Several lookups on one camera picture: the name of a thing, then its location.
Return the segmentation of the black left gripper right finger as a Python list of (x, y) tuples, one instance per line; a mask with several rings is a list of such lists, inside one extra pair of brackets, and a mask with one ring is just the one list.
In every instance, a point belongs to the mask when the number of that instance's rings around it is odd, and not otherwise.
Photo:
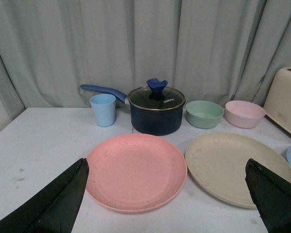
[(269, 233), (291, 233), (291, 183), (254, 159), (245, 166), (245, 181)]

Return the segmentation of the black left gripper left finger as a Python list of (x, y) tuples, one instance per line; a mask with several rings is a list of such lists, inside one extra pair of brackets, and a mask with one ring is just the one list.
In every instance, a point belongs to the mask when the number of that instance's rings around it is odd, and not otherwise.
[(88, 175), (88, 162), (81, 158), (0, 220), (0, 233), (72, 232)]

